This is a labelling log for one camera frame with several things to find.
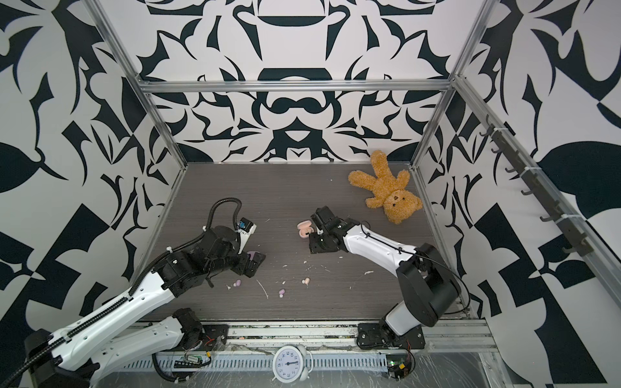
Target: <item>abstract pattern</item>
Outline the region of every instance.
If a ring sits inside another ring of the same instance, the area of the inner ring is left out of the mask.
[[[482,0],[110,0],[143,79],[447,78]]]
[[[409,161],[438,91],[154,96],[188,161]]]
[[[125,289],[178,164],[76,0],[0,1],[0,379]]]
[[[501,0],[466,70],[617,254],[619,15],[615,1]],[[472,311],[516,384],[618,386],[621,311],[483,132],[455,96],[420,166]]]

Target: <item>teddy bear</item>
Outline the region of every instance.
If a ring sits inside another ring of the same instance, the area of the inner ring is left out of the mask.
[[[410,181],[407,170],[401,171],[395,178],[388,168],[386,154],[379,150],[371,154],[371,165],[377,178],[362,171],[352,171],[348,177],[352,185],[370,190],[375,195],[366,199],[367,207],[375,209],[383,206],[388,220],[396,224],[423,207],[420,198],[406,190]]]

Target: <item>clock face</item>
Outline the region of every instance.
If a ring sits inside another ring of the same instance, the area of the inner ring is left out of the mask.
[[[280,381],[295,380],[300,374],[303,362],[297,349],[293,346],[285,346],[274,358],[274,373]]]

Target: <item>teddy bear head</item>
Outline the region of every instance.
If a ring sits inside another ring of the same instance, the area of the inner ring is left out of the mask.
[[[422,207],[420,198],[408,190],[395,190],[384,201],[384,213],[394,223],[401,223]]]

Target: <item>teddy bear's leg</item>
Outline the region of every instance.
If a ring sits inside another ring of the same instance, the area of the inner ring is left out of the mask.
[[[407,170],[400,171],[397,175],[397,190],[405,189],[409,181],[410,173]]]
[[[367,198],[365,200],[366,202],[366,206],[371,208],[371,209],[376,209],[378,207],[381,207],[384,204],[384,201],[382,201],[380,198]]]
[[[371,154],[371,165],[375,175],[380,179],[394,179],[392,172],[388,168],[388,160],[386,160],[386,154],[382,151],[374,151]]]
[[[352,171],[349,174],[349,182],[356,186],[362,187],[363,189],[373,190],[373,186],[375,185],[375,178],[367,173],[363,173],[362,171]]]

